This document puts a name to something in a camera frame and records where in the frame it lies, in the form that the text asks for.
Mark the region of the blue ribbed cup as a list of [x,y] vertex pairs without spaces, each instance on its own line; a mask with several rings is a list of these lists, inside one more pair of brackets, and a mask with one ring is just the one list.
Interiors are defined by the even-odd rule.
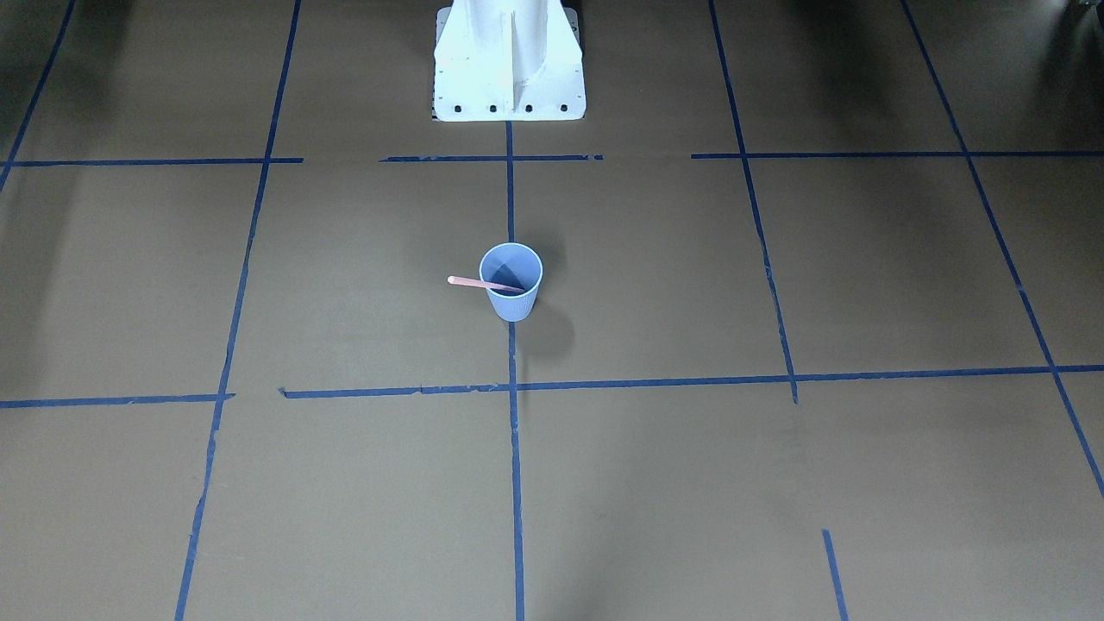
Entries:
[[532,248],[507,242],[485,252],[478,274],[486,282],[521,290],[517,293],[489,288],[486,295],[501,319],[523,322],[535,307],[537,292],[544,275],[544,264]]

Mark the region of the pink chopstick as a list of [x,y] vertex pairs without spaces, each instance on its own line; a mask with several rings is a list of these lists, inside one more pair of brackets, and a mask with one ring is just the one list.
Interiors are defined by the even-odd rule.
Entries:
[[458,286],[466,286],[466,287],[473,287],[473,288],[484,288],[484,290],[488,290],[488,291],[499,292],[499,293],[502,293],[502,294],[506,294],[506,293],[509,293],[509,294],[526,294],[526,292],[527,292],[524,288],[509,286],[509,285],[505,285],[505,284],[500,284],[500,283],[493,283],[493,282],[489,282],[489,280],[461,278],[461,276],[456,276],[456,275],[449,275],[448,278],[447,278],[447,283],[449,283],[449,285],[458,285]]

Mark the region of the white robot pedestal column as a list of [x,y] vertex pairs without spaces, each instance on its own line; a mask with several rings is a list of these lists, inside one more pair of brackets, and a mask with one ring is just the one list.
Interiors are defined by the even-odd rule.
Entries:
[[436,13],[437,122],[576,122],[587,113],[577,1],[454,1]]

